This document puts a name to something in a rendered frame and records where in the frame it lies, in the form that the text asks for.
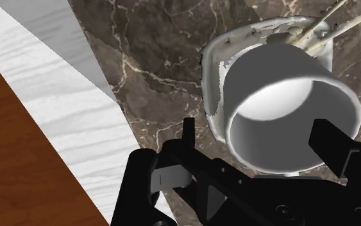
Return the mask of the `white wooden counter cabinet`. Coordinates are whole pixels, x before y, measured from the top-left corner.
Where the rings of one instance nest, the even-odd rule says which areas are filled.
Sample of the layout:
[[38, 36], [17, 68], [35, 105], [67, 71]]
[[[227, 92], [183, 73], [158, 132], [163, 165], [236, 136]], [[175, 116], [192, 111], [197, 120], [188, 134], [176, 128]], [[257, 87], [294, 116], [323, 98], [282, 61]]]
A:
[[0, 0], [0, 73], [110, 221], [139, 144], [68, 0]]

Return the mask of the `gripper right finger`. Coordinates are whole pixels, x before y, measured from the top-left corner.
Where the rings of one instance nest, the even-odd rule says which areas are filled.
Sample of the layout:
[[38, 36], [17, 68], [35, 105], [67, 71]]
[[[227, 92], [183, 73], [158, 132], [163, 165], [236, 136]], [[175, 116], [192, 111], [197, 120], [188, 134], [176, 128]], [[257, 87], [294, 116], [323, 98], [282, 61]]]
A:
[[361, 142], [355, 141], [326, 119], [316, 119], [309, 146], [338, 177], [347, 179], [349, 212], [361, 220]]

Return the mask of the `pale thin stick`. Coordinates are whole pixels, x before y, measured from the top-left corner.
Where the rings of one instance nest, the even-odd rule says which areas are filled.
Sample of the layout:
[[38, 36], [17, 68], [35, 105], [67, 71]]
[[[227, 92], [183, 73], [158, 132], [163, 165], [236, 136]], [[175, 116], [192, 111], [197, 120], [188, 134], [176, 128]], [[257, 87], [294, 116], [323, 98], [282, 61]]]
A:
[[314, 30], [324, 22], [332, 13], [339, 9], [348, 0], [336, 0], [331, 6], [327, 7], [325, 11], [318, 17], [308, 28], [303, 30], [300, 35], [291, 35], [286, 41], [286, 44], [298, 45], [300, 42], [306, 40], [311, 36]]
[[314, 44], [310, 44], [305, 48], [305, 52], [308, 54], [311, 54], [315, 49], [324, 46], [327, 42], [333, 40], [335, 37], [341, 35], [342, 33], [350, 30], [351, 28], [355, 27], [356, 25], [361, 23], [361, 15], [356, 16], [352, 20], [345, 22], [341, 24], [337, 29], [333, 30], [329, 34], [325, 35], [323, 38], [321, 38], [318, 42]]

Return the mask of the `white cylindrical cup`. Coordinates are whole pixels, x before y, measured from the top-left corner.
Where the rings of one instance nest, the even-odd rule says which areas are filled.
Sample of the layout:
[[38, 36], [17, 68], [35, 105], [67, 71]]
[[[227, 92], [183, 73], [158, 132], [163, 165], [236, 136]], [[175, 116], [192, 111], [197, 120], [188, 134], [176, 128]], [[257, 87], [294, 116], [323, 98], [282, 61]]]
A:
[[223, 96], [231, 154], [264, 173], [291, 174], [323, 163], [308, 144], [315, 119], [327, 119], [352, 138], [361, 125], [356, 93], [289, 44], [241, 55], [226, 74]]

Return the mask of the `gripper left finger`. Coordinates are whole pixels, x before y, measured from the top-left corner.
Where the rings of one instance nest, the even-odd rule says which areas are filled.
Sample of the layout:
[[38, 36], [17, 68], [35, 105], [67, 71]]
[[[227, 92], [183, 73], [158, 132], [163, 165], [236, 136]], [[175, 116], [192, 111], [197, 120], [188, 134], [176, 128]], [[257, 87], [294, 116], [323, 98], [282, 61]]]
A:
[[155, 205], [163, 190], [172, 189], [196, 213], [203, 226], [253, 226], [238, 197], [226, 190], [246, 175], [222, 159], [210, 159], [194, 148], [194, 118], [183, 121], [180, 139], [160, 152], [141, 148], [130, 153], [110, 226], [179, 226]]

